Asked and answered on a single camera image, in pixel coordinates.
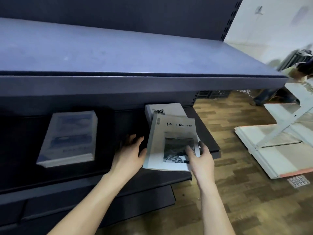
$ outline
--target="white book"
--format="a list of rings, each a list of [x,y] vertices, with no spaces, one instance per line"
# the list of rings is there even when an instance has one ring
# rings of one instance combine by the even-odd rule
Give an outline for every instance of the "white book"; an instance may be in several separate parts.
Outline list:
[[[147,118],[150,129],[151,129],[151,123],[152,123],[154,114],[171,115],[171,116],[187,118],[184,108],[179,103],[145,105],[145,114],[146,114],[146,118]]]
[[[94,111],[53,114],[36,164],[53,167],[93,161],[97,124]]]
[[[197,157],[200,156],[194,119],[155,114],[143,168],[190,171],[189,158],[185,151],[187,145]]]

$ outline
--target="wooden floor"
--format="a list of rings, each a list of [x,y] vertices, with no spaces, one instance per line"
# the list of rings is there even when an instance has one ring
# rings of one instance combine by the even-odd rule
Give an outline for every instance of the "wooden floor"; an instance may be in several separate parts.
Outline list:
[[[250,100],[234,91],[227,99],[194,105],[221,148],[215,179],[229,219],[237,235],[312,235],[313,185],[294,189],[286,179],[270,180],[234,133],[236,126],[276,123]],[[313,173],[305,176],[313,182]],[[100,229],[97,235],[203,234],[196,180],[172,188],[175,205]]]

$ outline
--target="white cable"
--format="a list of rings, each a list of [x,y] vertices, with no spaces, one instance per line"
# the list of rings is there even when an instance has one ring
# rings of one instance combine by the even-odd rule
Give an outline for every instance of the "white cable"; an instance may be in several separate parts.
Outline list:
[[[242,92],[242,93],[248,93],[250,97],[254,98],[253,96],[250,95],[250,93],[252,93],[251,90],[237,90],[237,91]]]

